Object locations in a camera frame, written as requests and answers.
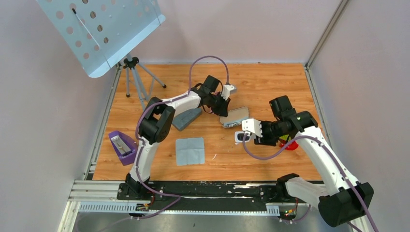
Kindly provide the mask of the flag print glasses case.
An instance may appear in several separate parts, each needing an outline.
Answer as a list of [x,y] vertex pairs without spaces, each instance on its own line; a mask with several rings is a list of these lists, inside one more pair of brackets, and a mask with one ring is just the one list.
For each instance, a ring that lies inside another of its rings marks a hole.
[[228,122],[236,119],[244,118],[245,120],[249,118],[249,109],[248,107],[240,107],[237,109],[233,109],[228,111],[228,116],[227,117],[221,117],[220,116],[220,123],[221,125],[223,122]]

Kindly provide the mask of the white frame black sunglasses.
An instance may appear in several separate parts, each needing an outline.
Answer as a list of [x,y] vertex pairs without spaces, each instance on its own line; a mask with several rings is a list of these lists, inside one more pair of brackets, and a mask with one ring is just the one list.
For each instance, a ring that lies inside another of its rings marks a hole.
[[236,131],[234,133],[234,141],[236,144],[241,143],[243,141],[247,142],[249,139],[249,135],[243,131]]

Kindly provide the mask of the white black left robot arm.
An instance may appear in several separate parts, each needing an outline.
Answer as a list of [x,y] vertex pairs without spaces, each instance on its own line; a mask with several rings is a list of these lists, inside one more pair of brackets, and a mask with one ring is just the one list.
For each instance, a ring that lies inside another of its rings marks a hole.
[[236,91],[236,87],[224,84],[221,91],[217,91],[219,85],[221,81],[209,75],[203,83],[198,83],[180,95],[168,99],[153,97],[149,100],[137,123],[136,158],[125,179],[135,199],[144,199],[148,194],[147,183],[155,153],[168,136],[175,116],[202,106],[207,106],[217,116],[228,116],[230,95]]

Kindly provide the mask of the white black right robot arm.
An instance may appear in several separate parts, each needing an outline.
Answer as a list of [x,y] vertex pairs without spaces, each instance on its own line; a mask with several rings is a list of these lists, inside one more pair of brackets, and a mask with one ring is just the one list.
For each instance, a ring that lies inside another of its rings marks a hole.
[[320,174],[324,187],[316,186],[297,174],[288,174],[277,179],[276,195],[288,202],[301,199],[318,209],[323,220],[331,227],[367,216],[374,221],[369,206],[374,189],[360,182],[340,161],[325,140],[318,122],[308,111],[297,112],[288,96],[269,102],[275,121],[244,120],[242,129],[254,134],[257,145],[276,146],[281,136],[290,137],[289,144],[297,143],[310,158]]

